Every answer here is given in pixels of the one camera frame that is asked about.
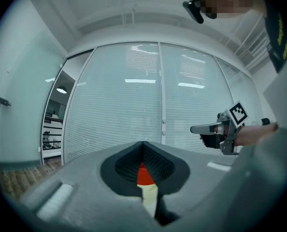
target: person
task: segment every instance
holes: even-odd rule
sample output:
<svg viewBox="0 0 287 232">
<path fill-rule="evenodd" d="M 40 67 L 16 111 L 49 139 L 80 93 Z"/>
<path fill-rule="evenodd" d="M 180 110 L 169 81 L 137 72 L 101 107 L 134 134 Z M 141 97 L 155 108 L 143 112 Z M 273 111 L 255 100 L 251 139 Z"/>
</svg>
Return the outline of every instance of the person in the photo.
<svg viewBox="0 0 287 232">
<path fill-rule="evenodd" d="M 282 15 L 269 0 L 200 0 L 200 6 L 206 13 L 216 13 L 217 17 L 241 15 L 256 10 L 265 18 L 270 42 L 267 50 L 272 63 L 279 73 L 287 60 L 287 26 Z M 277 123 L 266 126 L 242 126 L 236 136 L 235 146 L 254 145 L 263 137 L 277 131 Z"/>
</svg>

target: window blinds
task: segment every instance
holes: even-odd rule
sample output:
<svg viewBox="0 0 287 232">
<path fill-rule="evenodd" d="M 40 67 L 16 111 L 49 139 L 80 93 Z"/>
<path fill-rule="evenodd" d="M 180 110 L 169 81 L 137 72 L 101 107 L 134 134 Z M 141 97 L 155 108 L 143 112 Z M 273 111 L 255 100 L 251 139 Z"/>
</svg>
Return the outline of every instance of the window blinds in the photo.
<svg viewBox="0 0 287 232">
<path fill-rule="evenodd" d="M 166 90 L 166 145 L 207 154 L 193 125 L 214 123 L 233 104 L 224 75 L 214 57 L 178 46 L 161 44 Z"/>
<path fill-rule="evenodd" d="M 134 141 L 161 142 L 158 45 L 99 47 L 74 90 L 64 130 L 64 161 Z"/>
<path fill-rule="evenodd" d="M 249 115 L 245 124 L 261 125 L 263 112 L 253 80 L 225 61 L 218 58 L 217 61 L 219 62 L 228 81 L 234 102 L 236 103 L 237 101 L 241 101 Z"/>
</svg>

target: white ceiling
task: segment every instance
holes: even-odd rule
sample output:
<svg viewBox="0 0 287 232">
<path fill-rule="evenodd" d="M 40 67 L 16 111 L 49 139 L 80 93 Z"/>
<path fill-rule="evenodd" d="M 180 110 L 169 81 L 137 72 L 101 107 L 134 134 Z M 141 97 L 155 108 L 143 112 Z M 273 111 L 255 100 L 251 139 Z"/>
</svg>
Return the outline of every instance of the white ceiling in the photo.
<svg viewBox="0 0 287 232">
<path fill-rule="evenodd" d="M 254 28 L 250 37 L 245 39 L 258 21 L 259 14 L 251 11 L 236 18 L 215 20 L 205 17 L 204 24 L 199 25 L 183 8 L 184 1 L 186 0 L 43 0 L 48 4 L 44 8 L 43 4 L 39 5 L 39 0 L 32 0 L 38 11 L 49 8 L 54 11 L 50 18 L 47 11 L 39 14 L 43 18 L 46 17 L 46 20 L 59 20 L 58 22 L 63 24 L 63 27 L 59 26 L 56 34 L 65 41 L 66 36 L 62 37 L 60 31 L 68 32 L 67 37 L 71 41 L 71 44 L 65 44 L 68 49 L 81 37 L 95 30 L 113 25 L 127 27 L 152 22 L 199 31 L 220 41 L 233 52 L 240 48 L 237 55 L 241 55 L 245 65 L 254 60 L 254 56 L 248 54 L 246 47 L 264 29 L 263 19 Z"/>
</svg>

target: lamp shade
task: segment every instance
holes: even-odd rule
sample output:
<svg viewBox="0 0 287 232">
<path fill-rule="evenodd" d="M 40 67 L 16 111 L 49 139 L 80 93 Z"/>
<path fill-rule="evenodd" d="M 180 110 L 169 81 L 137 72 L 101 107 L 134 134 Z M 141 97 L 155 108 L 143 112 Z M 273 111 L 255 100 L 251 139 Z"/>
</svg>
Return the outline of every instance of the lamp shade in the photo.
<svg viewBox="0 0 287 232">
<path fill-rule="evenodd" d="M 63 94 L 67 93 L 65 86 L 59 86 L 56 90 L 60 93 L 63 93 Z"/>
</svg>

